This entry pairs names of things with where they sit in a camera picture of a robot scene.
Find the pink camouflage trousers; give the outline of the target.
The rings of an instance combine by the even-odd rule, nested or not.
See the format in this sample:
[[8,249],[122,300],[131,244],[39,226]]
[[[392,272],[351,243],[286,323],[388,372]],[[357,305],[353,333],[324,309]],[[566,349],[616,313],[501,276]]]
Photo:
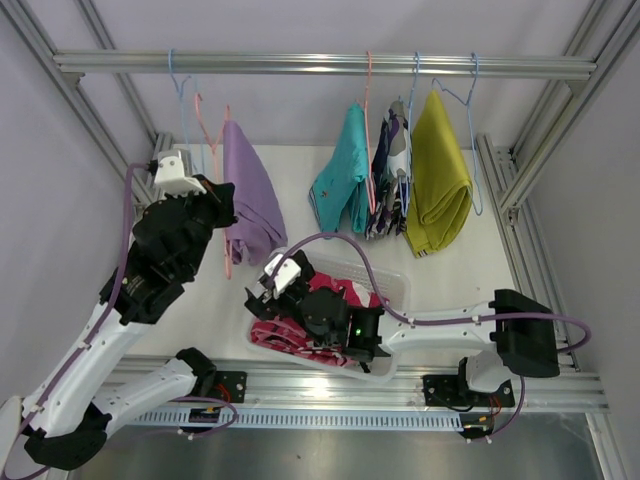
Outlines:
[[386,355],[377,334],[385,299],[352,280],[324,273],[297,280],[315,292],[320,321],[302,325],[291,318],[259,320],[251,314],[250,342],[315,365],[357,367],[368,374],[373,359]]

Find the lilac purple trousers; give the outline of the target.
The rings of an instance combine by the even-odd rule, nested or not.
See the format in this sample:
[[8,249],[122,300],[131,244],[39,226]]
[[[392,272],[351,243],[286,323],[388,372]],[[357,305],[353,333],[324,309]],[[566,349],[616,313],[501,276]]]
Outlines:
[[229,120],[223,130],[223,171],[235,187],[237,222],[226,230],[226,245],[235,265],[261,264],[288,243],[279,201],[263,162],[240,125]]

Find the light blue wire hanger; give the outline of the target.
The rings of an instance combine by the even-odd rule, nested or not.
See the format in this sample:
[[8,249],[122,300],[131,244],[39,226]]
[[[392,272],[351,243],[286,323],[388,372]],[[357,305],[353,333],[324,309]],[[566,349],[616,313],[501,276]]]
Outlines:
[[192,133],[190,129],[192,107],[189,94],[197,92],[197,81],[191,74],[176,74],[175,55],[176,50],[170,48],[167,54],[167,66],[177,96],[183,144],[187,152],[191,154],[191,168],[193,172],[204,174],[206,172],[206,166],[203,147],[199,147],[199,157],[193,154]]

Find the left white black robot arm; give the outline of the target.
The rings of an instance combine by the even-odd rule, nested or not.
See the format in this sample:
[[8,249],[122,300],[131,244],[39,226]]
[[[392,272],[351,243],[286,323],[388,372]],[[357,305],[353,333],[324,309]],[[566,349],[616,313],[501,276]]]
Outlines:
[[99,293],[76,345],[42,387],[22,404],[24,449],[37,464],[74,470],[107,440],[149,410],[216,391],[217,369],[195,347],[180,350],[158,370],[114,390],[103,383],[124,354],[195,280],[217,229],[236,221],[231,183],[196,178],[198,190],[150,204],[130,227],[133,241]]

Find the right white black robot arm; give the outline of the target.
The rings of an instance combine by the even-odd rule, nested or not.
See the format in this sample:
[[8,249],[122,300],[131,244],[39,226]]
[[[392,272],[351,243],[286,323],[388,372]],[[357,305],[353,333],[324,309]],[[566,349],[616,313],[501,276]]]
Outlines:
[[467,404],[480,403],[510,376],[559,374],[549,311],[514,290],[470,307],[392,315],[379,299],[353,305],[345,287],[296,280],[280,294],[256,285],[244,306],[250,348],[347,378],[385,383],[406,352],[461,350],[455,391]]

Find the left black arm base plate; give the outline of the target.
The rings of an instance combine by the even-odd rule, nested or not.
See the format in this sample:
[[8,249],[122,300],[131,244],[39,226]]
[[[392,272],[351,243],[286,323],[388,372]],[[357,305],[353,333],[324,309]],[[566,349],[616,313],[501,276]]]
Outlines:
[[247,393],[247,379],[244,371],[218,371],[209,393],[212,398],[242,404]]

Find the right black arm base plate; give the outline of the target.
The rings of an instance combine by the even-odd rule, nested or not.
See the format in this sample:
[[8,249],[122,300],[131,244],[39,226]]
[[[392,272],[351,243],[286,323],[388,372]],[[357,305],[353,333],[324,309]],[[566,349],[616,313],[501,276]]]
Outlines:
[[423,396],[428,407],[443,407],[459,413],[475,408],[515,407],[514,388],[510,380],[491,393],[471,390],[458,375],[424,375]]

